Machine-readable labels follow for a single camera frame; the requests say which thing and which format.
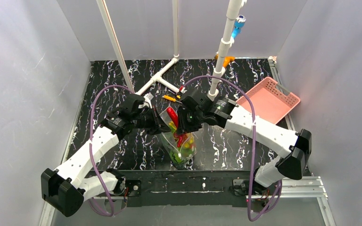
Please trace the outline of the yellow toy banana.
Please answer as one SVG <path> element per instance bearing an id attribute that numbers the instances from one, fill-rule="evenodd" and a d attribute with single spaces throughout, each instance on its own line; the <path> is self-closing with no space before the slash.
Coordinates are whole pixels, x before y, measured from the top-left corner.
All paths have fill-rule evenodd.
<path id="1" fill-rule="evenodd" d="M 183 137 L 182 148 L 189 149 L 194 145 L 194 137 L 191 134 L 185 135 Z"/>

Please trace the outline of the green toy watermelon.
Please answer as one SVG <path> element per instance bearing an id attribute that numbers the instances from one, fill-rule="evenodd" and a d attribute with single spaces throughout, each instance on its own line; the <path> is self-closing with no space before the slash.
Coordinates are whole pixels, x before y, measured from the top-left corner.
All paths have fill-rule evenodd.
<path id="1" fill-rule="evenodd" d="M 178 152 L 170 152 L 169 153 L 170 158 L 173 162 L 173 164 L 183 164 L 184 160 L 179 156 Z"/>

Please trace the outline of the green toy bell pepper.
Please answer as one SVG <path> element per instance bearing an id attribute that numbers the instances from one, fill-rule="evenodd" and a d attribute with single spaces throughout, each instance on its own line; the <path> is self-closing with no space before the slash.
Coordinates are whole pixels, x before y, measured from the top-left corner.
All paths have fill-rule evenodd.
<path id="1" fill-rule="evenodd" d="M 190 159 L 196 154 L 196 148 L 194 146 L 182 147 L 180 149 L 180 154 L 182 158 Z"/>

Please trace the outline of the clear polka dot zip bag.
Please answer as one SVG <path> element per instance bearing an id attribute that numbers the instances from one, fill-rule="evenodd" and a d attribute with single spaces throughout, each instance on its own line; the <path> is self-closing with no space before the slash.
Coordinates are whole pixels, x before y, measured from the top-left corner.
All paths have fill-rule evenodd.
<path id="1" fill-rule="evenodd" d="M 182 148 L 182 146 L 180 148 L 177 147 L 177 140 L 174 138 L 173 136 L 173 132 L 175 131 L 175 126 L 171 120 L 171 118 L 168 116 L 166 110 L 164 110 L 162 113 L 160 113 L 160 116 L 161 118 L 163 119 L 163 121 L 170 127 L 171 129 L 171 132 L 167 132 L 167 133 L 161 133 L 159 135 L 159 138 L 161 139 L 161 142 L 165 148 L 165 150 L 168 152 L 168 154 L 170 152 L 178 152 L 179 153 L 179 156 L 181 157 L 181 154 L 180 154 L 180 149 Z M 196 138 L 195 134 L 194 133 L 187 133 L 187 134 L 183 134 L 183 137 L 185 135 L 188 135 L 188 134 L 191 134 L 193 135 L 194 137 L 194 140 Z M 194 145 L 193 145 L 195 148 L 196 148 L 196 153 L 197 153 L 197 147 L 196 147 L 196 143 L 194 141 Z M 187 163 L 193 159 L 190 158 L 190 159 L 185 159 L 185 158 L 182 158 L 184 160 L 184 163 L 183 164 L 173 164 L 173 166 L 177 169 L 183 169 L 184 167 L 186 167 Z"/>

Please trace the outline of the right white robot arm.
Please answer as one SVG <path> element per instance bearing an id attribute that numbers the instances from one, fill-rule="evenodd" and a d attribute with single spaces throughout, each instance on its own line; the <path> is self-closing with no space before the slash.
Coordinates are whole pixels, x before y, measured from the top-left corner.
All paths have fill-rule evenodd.
<path id="1" fill-rule="evenodd" d="M 178 134 L 198 131 L 203 123 L 219 126 L 252 138 L 273 150 L 277 156 L 253 171 L 253 183 L 267 188 L 289 178 L 301 180 L 312 152 L 312 134 L 306 129 L 299 132 L 272 124 L 226 97 L 211 100 L 197 90 L 181 95 L 178 113 Z"/>

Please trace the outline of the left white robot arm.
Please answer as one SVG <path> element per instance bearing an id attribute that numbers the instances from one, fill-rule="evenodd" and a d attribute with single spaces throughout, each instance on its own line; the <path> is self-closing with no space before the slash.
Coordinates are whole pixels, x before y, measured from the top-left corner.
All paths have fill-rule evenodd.
<path id="1" fill-rule="evenodd" d="M 97 161 L 134 129 L 144 129 L 149 135 L 171 131 L 148 98 L 130 94 L 118 108 L 106 115 L 92 139 L 74 155 L 55 169 L 44 170 L 41 175 L 43 200 L 69 217 L 86 200 L 99 194 L 126 196 L 125 175 L 118 170 L 108 169 L 89 178 L 87 174 L 96 168 Z"/>

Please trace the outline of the red toy chili pepper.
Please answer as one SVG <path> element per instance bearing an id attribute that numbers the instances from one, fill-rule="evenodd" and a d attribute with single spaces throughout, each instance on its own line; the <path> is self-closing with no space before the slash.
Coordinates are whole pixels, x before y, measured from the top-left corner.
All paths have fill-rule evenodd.
<path id="1" fill-rule="evenodd" d="M 182 145 L 182 142 L 183 142 L 183 135 L 178 135 L 177 134 L 177 128 L 179 126 L 178 122 L 179 122 L 179 119 L 178 119 L 178 115 L 177 113 L 175 112 L 175 110 L 172 108 L 172 107 L 168 107 L 166 109 L 166 112 L 168 114 L 168 116 L 171 118 L 174 126 L 175 126 L 175 131 L 173 132 L 173 136 L 174 138 L 177 140 L 177 147 L 180 148 L 181 145 Z"/>

